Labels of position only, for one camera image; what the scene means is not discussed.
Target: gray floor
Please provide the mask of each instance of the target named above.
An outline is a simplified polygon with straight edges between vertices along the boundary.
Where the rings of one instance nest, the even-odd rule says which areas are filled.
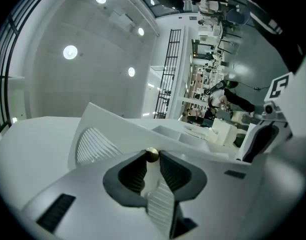
[[[253,88],[269,87],[272,79],[288,72],[287,67],[275,48],[252,27],[252,19],[247,24],[237,26],[234,31],[228,30],[228,35],[223,38],[234,44],[223,42],[220,46],[232,53],[224,52],[224,60],[229,62],[229,66],[225,68],[225,72],[228,73],[225,79],[238,81]],[[235,89],[236,94],[253,103],[257,114],[262,113],[268,89],[254,90],[241,83]]]

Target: chair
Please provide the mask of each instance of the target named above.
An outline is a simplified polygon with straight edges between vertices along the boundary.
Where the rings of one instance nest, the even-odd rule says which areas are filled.
[[[231,23],[239,25],[245,25],[251,18],[250,11],[247,7],[241,9],[241,12],[237,12],[235,9],[230,10],[226,14],[226,20]]]

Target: white ceiling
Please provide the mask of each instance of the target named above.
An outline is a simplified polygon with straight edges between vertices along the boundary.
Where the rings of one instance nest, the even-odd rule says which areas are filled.
[[[123,13],[135,27],[125,17],[118,21]],[[138,27],[144,36],[138,35]],[[119,116],[140,118],[155,38],[128,0],[100,5],[95,0],[65,1],[47,27],[34,62],[39,116],[80,117],[92,102]],[[68,45],[78,49],[72,60],[63,57]],[[129,77],[129,67],[135,69],[134,77]]]

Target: metal railing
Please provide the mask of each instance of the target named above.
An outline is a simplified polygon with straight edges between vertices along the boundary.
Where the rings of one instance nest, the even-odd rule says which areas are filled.
[[[171,29],[169,34],[166,58],[164,63],[163,75],[159,86],[159,93],[155,107],[154,118],[166,118],[172,85],[175,77],[176,66],[178,62],[179,47],[181,40],[181,30]]]
[[[11,127],[8,79],[11,58],[19,34],[41,0],[20,0],[0,28],[0,134]]]

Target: cable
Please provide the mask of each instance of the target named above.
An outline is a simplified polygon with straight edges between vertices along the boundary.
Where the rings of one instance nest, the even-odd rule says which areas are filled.
[[[263,87],[263,88],[251,87],[251,86],[249,86],[249,85],[247,85],[247,84],[245,84],[245,83],[239,82],[239,81],[234,81],[234,82],[237,82],[237,83],[239,83],[239,84],[241,84],[241,85],[245,85],[245,86],[247,86],[247,87],[249,87],[249,88],[251,88],[251,89],[253,89],[253,90],[256,90],[256,91],[260,91],[260,90],[263,90],[263,89],[268,89],[268,88],[270,88],[270,86],[268,86],[268,87]]]

